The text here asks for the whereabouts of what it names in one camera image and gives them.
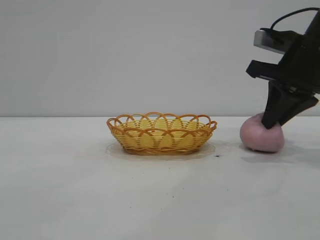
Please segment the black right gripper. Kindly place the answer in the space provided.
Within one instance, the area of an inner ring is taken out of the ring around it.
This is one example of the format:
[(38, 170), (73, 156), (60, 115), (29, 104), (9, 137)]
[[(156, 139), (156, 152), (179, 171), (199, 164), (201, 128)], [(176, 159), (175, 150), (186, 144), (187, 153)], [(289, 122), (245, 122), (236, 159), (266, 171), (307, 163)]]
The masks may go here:
[[(300, 9), (286, 14), (269, 28), (260, 28), (254, 33), (255, 47), (282, 54), (277, 64), (252, 60), (246, 69), (252, 78), (269, 80), (268, 97), (261, 120), (266, 129), (276, 124), (283, 126), (319, 103), (316, 93), (320, 92), (320, 11), (316, 10), (304, 34), (274, 29), (281, 20), (304, 11)], [(310, 92), (282, 91), (275, 81)]]

